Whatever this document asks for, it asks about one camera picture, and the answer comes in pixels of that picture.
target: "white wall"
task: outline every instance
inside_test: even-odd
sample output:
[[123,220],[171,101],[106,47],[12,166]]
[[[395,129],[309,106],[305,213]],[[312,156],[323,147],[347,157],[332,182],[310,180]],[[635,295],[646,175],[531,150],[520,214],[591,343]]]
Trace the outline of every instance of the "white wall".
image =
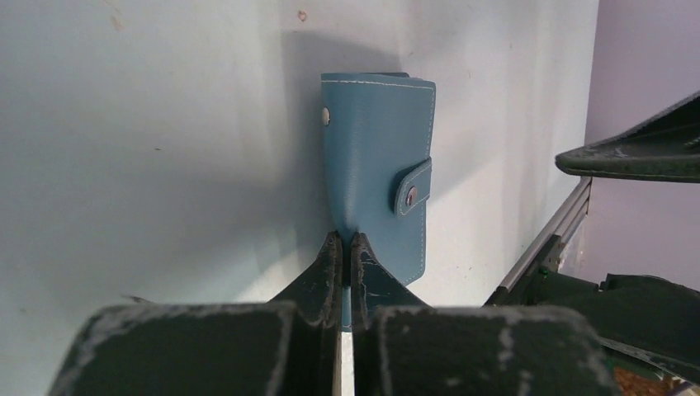
[[[602,0],[586,141],[700,90],[700,2]],[[579,275],[661,276],[700,290],[700,185],[594,179]]]
[[552,164],[583,142],[597,5],[3,2],[0,394],[42,394],[122,294],[265,300],[302,271],[331,229],[323,71],[436,82],[412,290],[481,304],[577,182]]

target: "white stitching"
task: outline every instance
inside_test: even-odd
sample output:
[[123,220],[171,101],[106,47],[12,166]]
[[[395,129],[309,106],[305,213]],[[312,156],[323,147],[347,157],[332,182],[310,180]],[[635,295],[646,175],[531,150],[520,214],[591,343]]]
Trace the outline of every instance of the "white stitching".
[[[433,99],[430,102],[430,123],[428,124],[428,132],[430,133],[430,135],[428,136],[428,142],[425,146],[425,156],[427,158],[430,158],[429,157],[430,143],[431,143],[431,140],[433,139],[433,120],[435,119],[435,90],[431,89],[431,91],[433,91]],[[422,227],[420,228],[420,268],[416,271],[416,273],[413,276],[411,276],[409,279],[404,281],[404,285],[410,283],[416,277],[418,277],[419,274],[421,274],[423,271],[425,271],[425,216],[426,216],[427,211],[428,211],[428,206],[423,205],[423,208],[421,209],[421,217],[423,219],[423,222],[421,224]]]
[[404,186],[401,188],[401,192],[399,193],[399,196],[397,197],[398,203],[399,203],[399,212],[400,212],[402,215],[407,215],[407,214],[408,214],[413,208],[415,208],[419,203],[423,202],[424,200],[426,200],[426,199],[430,196],[430,193],[428,193],[428,195],[425,196],[422,200],[419,200],[418,202],[412,204],[411,206],[409,206],[409,209],[406,210],[406,211],[404,212],[404,205],[403,205],[402,197],[403,197],[404,194],[406,193],[406,188],[409,187],[409,184],[410,184],[416,177],[420,176],[421,173],[427,171],[427,170],[430,169],[431,167],[433,167],[433,163],[432,163],[432,162],[429,163],[425,168],[423,168],[420,172],[416,173],[413,177],[411,177],[409,180],[407,180],[407,181],[404,183]]
[[321,80],[321,83],[350,83],[350,84],[386,85],[389,87],[407,87],[407,88],[429,89],[429,90],[435,92],[435,88],[433,88],[433,87],[421,87],[419,85],[405,85],[405,84],[389,84],[388,82],[376,82],[376,81]]

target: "blue wallet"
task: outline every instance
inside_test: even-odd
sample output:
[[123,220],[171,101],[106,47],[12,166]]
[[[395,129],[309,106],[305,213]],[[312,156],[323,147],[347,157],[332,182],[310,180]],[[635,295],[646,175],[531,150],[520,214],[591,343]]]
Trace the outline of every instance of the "blue wallet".
[[[325,73],[321,83],[326,184],[344,251],[365,233],[407,285],[425,272],[435,84],[405,73]],[[349,301],[346,286],[345,331]]]

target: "wallet snap button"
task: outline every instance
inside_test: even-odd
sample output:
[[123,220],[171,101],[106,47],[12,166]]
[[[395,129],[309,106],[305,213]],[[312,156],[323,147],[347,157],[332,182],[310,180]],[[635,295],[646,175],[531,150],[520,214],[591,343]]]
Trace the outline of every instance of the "wallet snap button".
[[409,189],[409,194],[406,196],[406,205],[408,205],[408,206],[413,205],[417,194],[418,194],[418,188],[416,188],[416,186],[412,186]]
[[328,107],[324,107],[321,111],[321,121],[324,123],[324,126],[330,124],[330,111],[328,111]]

